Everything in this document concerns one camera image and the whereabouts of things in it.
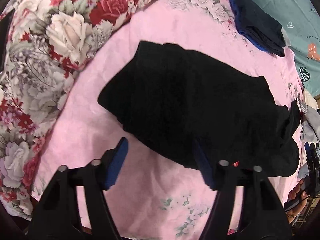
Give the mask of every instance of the black towel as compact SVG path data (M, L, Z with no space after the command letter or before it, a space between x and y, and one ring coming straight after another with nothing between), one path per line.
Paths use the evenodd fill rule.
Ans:
M104 87L98 103L146 146L197 169L192 142L212 167L221 160L292 175L299 150L292 135L300 111L277 106L264 77L175 44L141 41L134 58Z
M235 0L234 3L237 5L237 30L269 53L284 57L283 48L286 44L281 32L282 25L252 0Z

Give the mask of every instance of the floral bedding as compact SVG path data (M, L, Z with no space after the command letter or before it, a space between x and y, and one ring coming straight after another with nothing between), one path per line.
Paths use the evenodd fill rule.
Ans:
M278 105L290 106L297 97L302 98L294 53L285 48L283 58L270 55L237 33L228 0L157 0L147 10L135 13L112 35L78 77L42 150L31 194L40 200L60 165L82 167L100 158L105 149L114 148L125 136L129 142L127 157L116 184L103 192L119 234L145 240L199 239L216 192L204 183L199 171L164 158L123 131L117 118L97 103L103 87L132 59L141 40L179 44L247 75L264 76ZM293 139L301 148L300 128ZM270 178L282 203L297 184L297 173L288 178ZM242 196L239 187L230 234L238 227ZM90 228L83 187L77 188L77 200L81 224Z
M77 74L151 1L10 0L0 16L15 9L0 73L0 200L9 214L31 219L39 152Z

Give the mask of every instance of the pink bedsheet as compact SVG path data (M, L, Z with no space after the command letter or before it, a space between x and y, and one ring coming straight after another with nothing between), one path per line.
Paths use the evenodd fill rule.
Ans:
M298 94L302 98L293 52L286 48L285 57L280 58L256 49L237 34L227 0L157 0L133 15L79 76L41 157L32 195L40 199L60 165L84 166L125 136L127 158L117 183L105 192L121 236L198 239L216 193L204 184L199 171L151 151L124 132L116 117L97 103L101 89L133 57L140 40L177 43L248 75L263 75L279 105L289 106ZM293 137L301 148L299 129ZM297 172L270 180L284 203L297 182ZM81 187L78 199L82 224L90 227ZM241 201L242 189L238 188L230 232L238 225Z

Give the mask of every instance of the teal blanket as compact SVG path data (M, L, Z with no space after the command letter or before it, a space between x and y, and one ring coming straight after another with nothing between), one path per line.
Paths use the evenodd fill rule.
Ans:
M253 0L281 23L295 53L297 71L313 96L320 94L320 17L310 0Z

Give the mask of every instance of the navy blue garment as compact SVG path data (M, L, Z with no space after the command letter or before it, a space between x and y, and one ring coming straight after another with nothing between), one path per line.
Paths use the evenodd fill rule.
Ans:
M258 49L284 57L282 25L252 0L230 0L236 28Z
M254 39L252 39L250 37L250 35L248 33L246 33L244 30L241 29L241 24L239 22L239 16L240 16L240 9L237 6L236 0L230 0L230 5L231 5L231 9L233 14L235 15L235 23L236 23L236 28L237 31L243 35L244 37L246 37L254 46L256 46L258 49L264 51L264 52L268 52L267 49L265 49L264 47L262 47L260 44L258 44Z

